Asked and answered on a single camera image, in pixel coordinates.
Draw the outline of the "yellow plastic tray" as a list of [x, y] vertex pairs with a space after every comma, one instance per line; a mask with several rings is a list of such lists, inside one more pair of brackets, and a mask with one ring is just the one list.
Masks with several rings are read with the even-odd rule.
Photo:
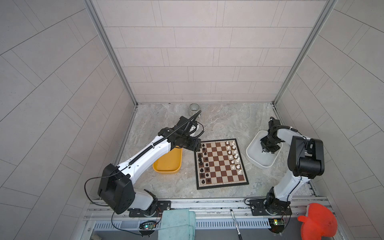
[[153, 169], [159, 174], [175, 174], [182, 166], [183, 150], [174, 148], [153, 163]]

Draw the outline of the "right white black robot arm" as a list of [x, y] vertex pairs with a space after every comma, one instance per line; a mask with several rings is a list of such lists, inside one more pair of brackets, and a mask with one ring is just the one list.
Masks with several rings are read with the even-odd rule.
[[270, 117], [268, 134], [261, 138], [262, 153], [276, 153], [281, 149], [281, 143], [290, 146], [288, 171], [267, 193], [264, 205], [270, 215], [288, 213], [293, 194], [303, 184], [321, 176], [325, 171], [322, 140], [306, 137], [297, 129], [281, 125], [280, 120]]

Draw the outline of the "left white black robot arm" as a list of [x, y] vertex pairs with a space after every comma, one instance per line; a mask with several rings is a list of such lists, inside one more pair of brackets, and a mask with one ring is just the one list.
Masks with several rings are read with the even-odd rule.
[[135, 211], [152, 216], [157, 210], [158, 198], [148, 190], [135, 190], [134, 184], [153, 163], [174, 148], [200, 150], [200, 136], [204, 133], [204, 127], [197, 121], [200, 113], [197, 111], [188, 119], [180, 117], [174, 127], [161, 129], [145, 148], [127, 161], [117, 166], [107, 165], [98, 189], [104, 205], [117, 215]]

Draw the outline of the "black chess pieces on board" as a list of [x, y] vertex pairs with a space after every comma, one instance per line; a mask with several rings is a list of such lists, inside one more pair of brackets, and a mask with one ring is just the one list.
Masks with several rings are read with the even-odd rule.
[[198, 187], [202, 188], [207, 184], [211, 184], [210, 163], [208, 157], [208, 149], [206, 144], [201, 144], [201, 148], [196, 152], [196, 166], [197, 166], [197, 181]]

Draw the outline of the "white chess pieces on board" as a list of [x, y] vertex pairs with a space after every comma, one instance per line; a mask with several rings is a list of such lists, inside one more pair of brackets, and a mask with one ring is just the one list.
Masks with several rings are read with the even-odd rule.
[[225, 145], [227, 154], [226, 157], [228, 158], [225, 160], [226, 168], [231, 171], [236, 171], [233, 175], [244, 175], [245, 172], [236, 141], [225, 141]]

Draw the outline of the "white plastic tray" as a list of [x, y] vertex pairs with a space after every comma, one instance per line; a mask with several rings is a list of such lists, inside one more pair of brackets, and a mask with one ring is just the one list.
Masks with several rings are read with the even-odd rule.
[[265, 130], [259, 131], [246, 149], [246, 159], [262, 170], [266, 170], [272, 167], [276, 159], [280, 155], [280, 152], [282, 151], [283, 146], [288, 146], [287, 143], [283, 142], [278, 144], [280, 149], [276, 151], [274, 154], [270, 152], [267, 153], [265, 150], [263, 150], [261, 145], [261, 139], [263, 137], [266, 137], [267, 134], [268, 132]]

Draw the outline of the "white ribbed ceramic cup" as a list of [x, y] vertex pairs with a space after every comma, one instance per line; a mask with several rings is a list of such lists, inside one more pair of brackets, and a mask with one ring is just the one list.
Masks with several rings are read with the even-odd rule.
[[191, 117], [193, 115], [195, 115], [200, 110], [201, 110], [201, 107], [197, 103], [192, 103], [192, 104], [189, 105], [189, 114], [190, 114]]

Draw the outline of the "brown white chessboard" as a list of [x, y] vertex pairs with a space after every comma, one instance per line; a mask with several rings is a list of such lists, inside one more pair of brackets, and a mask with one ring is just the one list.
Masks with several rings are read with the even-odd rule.
[[236, 141], [238, 151], [240, 153], [237, 139], [212, 140], [212, 141], [201, 142], [201, 144], [207, 145], [208, 157], [209, 157], [209, 163], [210, 163], [210, 175], [211, 175], [212, 183], [207, 184], [202, 188], [198, 187], [197, 166], [196, 166], [196, 157], [195, 157], [196, 183], [197, 183], [198, 190], [243, 186], [243, 185], [249, 184], [249, 180], [246, 174], [241, 153], [240, 153], [240, 157], [241, 157], [244, 172], [245, 172], [244, 175], [233, 175], [233, 173], [236, 173], [236, 171], [231, 171], [226, 168], [225, 160], [227, 160], [228, 158], [226, 157], [227, 154], [226, 154], [225, 141], [228, 141], [228, 140]]

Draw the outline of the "black pen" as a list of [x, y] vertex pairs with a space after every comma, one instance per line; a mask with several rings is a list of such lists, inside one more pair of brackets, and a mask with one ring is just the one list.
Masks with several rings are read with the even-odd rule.
[[237, 220], [236, 220], [236, 217], [235, 217], [235, 214], [234, 214], [234, 211], [232, 209], [230, 209], [230, 213], [231, 213], [231, 216], [233, 218], [235, 228], [237, 230], [238, 238], [239, 238], [239, 240], [243, 240], [239, 226], [238, 226], [238, 223], [237, 223]]

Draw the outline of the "green cloth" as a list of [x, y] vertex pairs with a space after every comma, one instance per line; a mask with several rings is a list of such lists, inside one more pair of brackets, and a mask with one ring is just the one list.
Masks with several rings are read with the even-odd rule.
[[194, 240], [196, 214], [188, 209], [164, 211], [158, 240]]

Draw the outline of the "red plastic funnel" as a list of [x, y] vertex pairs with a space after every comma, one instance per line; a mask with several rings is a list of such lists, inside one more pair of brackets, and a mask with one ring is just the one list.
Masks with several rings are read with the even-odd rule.
[[299, 216], [298, 221], [302, 223], [302, 240], [332, 238], [338, 230], [338, 222], [334, 214], [325, 206], [317, 203], [309, 204], [306, 215]]

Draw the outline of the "aluminium rail frame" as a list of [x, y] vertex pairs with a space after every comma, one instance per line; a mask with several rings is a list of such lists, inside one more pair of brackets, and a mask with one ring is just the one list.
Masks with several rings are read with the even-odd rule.
[[317, 203], [328, 208], [331, 207], [326, 197], [298, 196], [293, 197], [288, 213], [269, 215], [264, 209], [263, 200], [260, 197], [245, 198], [197, 198], [197, 199], [160, 199], [159, 210], [152, 216], [146, 216], [139, 212], [125, 211], [117, 215], [110, 207], [106, 207], [102, 201], [89, 204], [81, 224], [72, 237], [74, 240], [89, 240], [94, 231], [122, 231], [134, 232], [139, 229], [141, 223], [158, 221], [161, 225], [161, 214], [167, 210], [188, 209], [196, 214], [196, 230], [209, 229], [235, 229], [230, 209], [234, 211], [239, 229], [276, 229], [278, 218], [285, 220], [287, 224], [293, 218], [306, 215], [307, 206]]

